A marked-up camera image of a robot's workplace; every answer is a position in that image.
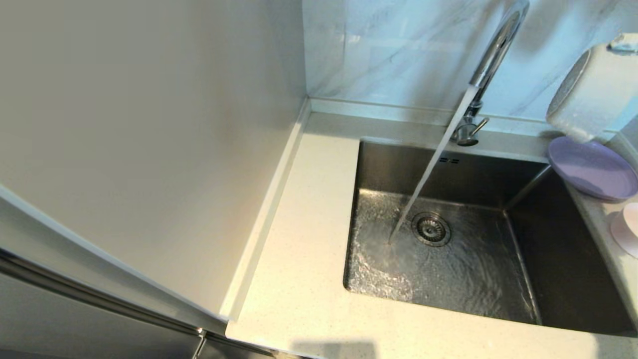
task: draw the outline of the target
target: faucet handle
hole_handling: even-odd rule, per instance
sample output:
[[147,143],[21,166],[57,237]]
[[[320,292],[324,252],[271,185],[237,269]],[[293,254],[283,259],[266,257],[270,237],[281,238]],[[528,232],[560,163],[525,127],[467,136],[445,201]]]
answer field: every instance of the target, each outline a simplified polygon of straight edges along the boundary
[[489,122],[489,117],[484,118],[478,125],[477,127],[474,129],[474,131],[470,132],[470,136],[474,136],[477,134],[477,132],[483,128],[483,126],[485,126],[487,123]]

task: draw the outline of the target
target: white container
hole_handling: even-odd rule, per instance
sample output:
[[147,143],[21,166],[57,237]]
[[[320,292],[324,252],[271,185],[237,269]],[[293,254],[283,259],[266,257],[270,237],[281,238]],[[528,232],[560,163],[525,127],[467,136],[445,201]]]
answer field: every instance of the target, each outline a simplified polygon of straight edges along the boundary
[[587,50],[563,80],[547,109],[548,123],[575,142],[593,140],[638,96],[636,34]]
[[611,222],[611,234],[627,253],[638,258],[638,203],[626,205]]

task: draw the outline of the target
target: purple plate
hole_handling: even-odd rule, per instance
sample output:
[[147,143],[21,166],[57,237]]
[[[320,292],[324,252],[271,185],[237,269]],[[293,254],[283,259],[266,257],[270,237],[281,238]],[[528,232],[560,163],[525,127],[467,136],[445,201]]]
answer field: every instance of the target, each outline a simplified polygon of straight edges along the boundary
[[565,181],[594,197],[624,201],[638,193],[636,172],[600,143],[558,137],[549,144],[549,163]]

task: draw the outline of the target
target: quartz countertop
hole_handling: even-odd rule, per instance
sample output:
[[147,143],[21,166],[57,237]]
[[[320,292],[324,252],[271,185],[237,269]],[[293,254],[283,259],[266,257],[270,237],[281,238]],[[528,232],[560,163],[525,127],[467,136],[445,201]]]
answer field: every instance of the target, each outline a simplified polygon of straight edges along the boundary
[[[636,358],[638,339],[598,335],[351,293],[343,286],[359,141],[434,147],[444,127],[313,113],[302,136],[259,264],[226,335],[323,358]],[[548,139],[482,132],[481,155],[546,162]],[[608,230],[622,204],[571,190],[638,315],[638,259]]]

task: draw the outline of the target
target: sink basin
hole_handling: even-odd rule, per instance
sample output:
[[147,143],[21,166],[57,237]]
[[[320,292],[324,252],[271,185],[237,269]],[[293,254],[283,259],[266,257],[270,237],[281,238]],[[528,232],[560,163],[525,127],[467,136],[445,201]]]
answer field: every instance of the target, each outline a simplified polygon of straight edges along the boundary
[[[347,290],[529,324],[636,337],[578,209],[546,164],[362,141]],[[537,176],[545,170],[543,176]]]

